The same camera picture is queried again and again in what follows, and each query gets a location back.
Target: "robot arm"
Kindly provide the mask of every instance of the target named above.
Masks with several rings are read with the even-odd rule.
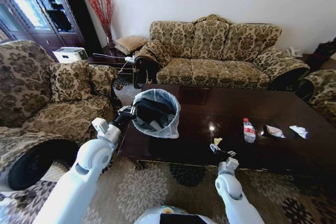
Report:
[[[98,177],[117,148],[121,131],[135,118],[134,110],[133,106],[123,107],[118,111],[116,120],[110,124],[101,118],[92,121],[98,132],[97,139],[81,146],[72,168],[58,181],[33,223],[81,222],[96,192]],[[233,158],[221,162],[215,182],[218,194],[225,203],[228,220],[231,224],[263,224],[262,218],[246,199],[241,184],[234,175],[238,165],[238,161]],[[213,223],[206,217],[202,219],[205,223]]]
[[[84,143],[72,168],[57,182],[35,218],[35,224],[80,223],[97,189],[98,177],[111,160],[123,127],[134,118],[134,109],[125,106],[110,124],[96,118],[92,121],[97,139]]]
[[[226,216],[230,224],[264,224],[256,208],[248,202],[240,182],[234,175],[238,165],[236,159],[229,157],[218,167],[215,186],[224,201]]]

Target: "wooden cabinet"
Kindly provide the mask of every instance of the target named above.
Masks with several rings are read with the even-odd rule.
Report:
[[[74,13],[86,19],[81,28]],[[88,55],[100,48],[84,0],[0,0],[0,29],[9,40],[37,42],[53,57],[64,46],[84,47]]]

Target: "white box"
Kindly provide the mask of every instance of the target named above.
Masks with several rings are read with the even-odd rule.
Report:
[[[88,55],[82,47],[61,47],[53,51],[59,63],[69,63],[77,60],[87,60]]]

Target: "crumpled tissue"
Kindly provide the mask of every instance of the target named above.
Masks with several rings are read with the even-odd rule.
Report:
[[[303,127],[298,127],[296,125],[289,126],[289,128],[299,134],[302,138],[306,139],[308,131]]]

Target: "crumpled paper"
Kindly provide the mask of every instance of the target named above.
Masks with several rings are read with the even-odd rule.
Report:
[[[305,128],[296,125],[289,126],[289,128],[298,133],[302,138],[307,139],[308,131]]]
[[[214,138],[214,144],[218,146],[219,143],[221,142],[221,140],[223,140],[221,137],[219,137],[219,138]]]
[[[272,136],[276,136],[276,137],[279,137],[279,138],[285,138],[281,129],[266,125],[266,130],[267,130],[268,134],[270,134]]]

